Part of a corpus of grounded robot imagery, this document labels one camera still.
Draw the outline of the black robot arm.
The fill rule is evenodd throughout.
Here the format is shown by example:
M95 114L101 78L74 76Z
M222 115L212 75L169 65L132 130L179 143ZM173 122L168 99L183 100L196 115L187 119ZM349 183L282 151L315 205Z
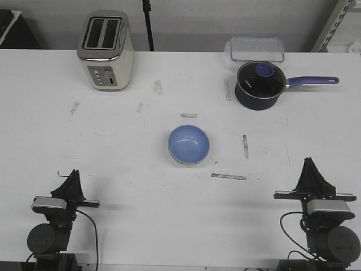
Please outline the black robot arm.
M305 158L296 187L292 191L276 191L274 199L299 200L300 228L307 247L301 259L280 260L277 270L346 270L360 257L360 240L355 232L342 226L355 215L347 203L353 194L340 194L318 171L312 158Z
M36 262L34 270L82 270L73 253L66 253L78 207L100 207L100 201L87 200L82 191L80 173L72 170L50 196L35 196L31 209L43 214L47 223L35 226L28 234L27 246Z

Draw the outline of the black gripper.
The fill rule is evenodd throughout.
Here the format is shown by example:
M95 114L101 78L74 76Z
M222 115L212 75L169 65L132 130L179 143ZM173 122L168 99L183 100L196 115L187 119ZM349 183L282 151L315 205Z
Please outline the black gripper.
M75 169L72 170L67 179L57 189L51 192L51 197L64 199L67 203L67 209L61 213L45 214L46 220L50 223L71 223L75 220L78 207L100 207L99 200L87 200L84 197L80 182L80 172Z
M310 179L312 188L315 194L305 193L309 190L309 165L310 165ZM334 195L316 195L316 194L334 194ZM353 194L338 194L336 193L336 187L327 182L321 173L318 171L312 158L305 158L301 175L293 191L280 191L276 190L274 199L285 200L299 200L302 205L302 210L307 213L306 204L314 199L321 200L343 200L347 202L354 202L355 195Z

